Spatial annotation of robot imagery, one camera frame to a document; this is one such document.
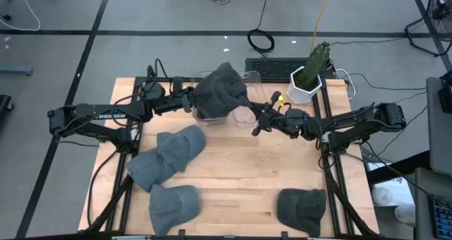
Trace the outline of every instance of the clear plastic container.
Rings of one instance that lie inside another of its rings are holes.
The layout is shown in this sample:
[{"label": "clear plastic container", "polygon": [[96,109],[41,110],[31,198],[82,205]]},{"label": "clear plastic container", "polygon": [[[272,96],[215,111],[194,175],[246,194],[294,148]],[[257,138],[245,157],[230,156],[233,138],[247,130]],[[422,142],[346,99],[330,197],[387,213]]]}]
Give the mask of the clear plastic container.
[{"label": "clear plastic container", "polygon": [[[202,71],[195,73],[191,78],[191,86],[196,87],[196,84],[211,74],[212,71]],[[242,77],[245,85],[248,99],[252,102],[264,103],[266,102],[266,96],[261,84],[261,75],[257,71],[249,71],[239,73]],[[256,126],[256,117],[248,107],[238,107],[233,112],[234,120],[239,128],[254,128]],[[193,118],[198,121],[201,126],[225,124],[227,116],[216,119],[200,119],[197,117],[196,109],[193,110]]]}]

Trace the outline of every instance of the wooden table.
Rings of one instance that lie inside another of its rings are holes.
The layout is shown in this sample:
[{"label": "wooden table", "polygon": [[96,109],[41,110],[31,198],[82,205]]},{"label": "wooden table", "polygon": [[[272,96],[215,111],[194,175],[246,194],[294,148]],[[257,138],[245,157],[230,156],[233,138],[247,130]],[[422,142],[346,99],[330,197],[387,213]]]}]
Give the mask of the wooden table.
[{"label": "wooden table", "polygon": [[[130,95],[133,82],[134,78],[118,78],[111,103]],[[327,80],[327,84],[333,115],[350,111],[344,81]],[[262,86],[267,99],[279,90],[285,101],[289,102],[286,95],[288,84],[265,83]],[[321,96],[319,100],[322,116],[325,117]],[[312,103],[292,106],[314,116]],[[196,124],[196,120],[183,110],[155,116],[144,124],[140,151],[156,146],[157,133],[176,132],[191,124]],[[113,121],[106,121],[105,125],[118,128]],[[303,138],[290,140],[278,131],[261,132],[258,137],[253,137],[252,128],[238,128],[232,114],[225,125],[201,128],[207,138],[204,151],[189,163],[184,173],[175,174],[163,184],[166,187],[185,184],[195,186],[201,195],[201,214],[190,222],[173,227],[169,235],[185,229],[186,235],[280,236],[282,231],[286,231],[289,236],[308,236],[305,232],[279,223],[276,217],[276,198],[283,188],[326,189],[323,170],[317,165],[320,152],[314,148],[315,141]],[[101,144],[94,170],[113,151],[111,143]],[[358,145],[351,145],[348,153],[361,157]],[[96,178],[92,220],[111,198],[118,159],[117,155],[108,162]],[[341,159],[349,201],[370,228],[378,232],[362,162],[350,156],[342,156]],[[149,200],[149,193],[137,185],[133,186],[126,234],[154,233],[148,211]],[[337,198],[336,203],[341,232],[346,232],[342,206]],[[118,228],[122,204],[122,200],[118,202],[114,229]],[[326,212],[321,220],[321,236],[324,237],[334,235],[328,199],[326,204]],[[79,229],[87,226],[85,203]]]}]

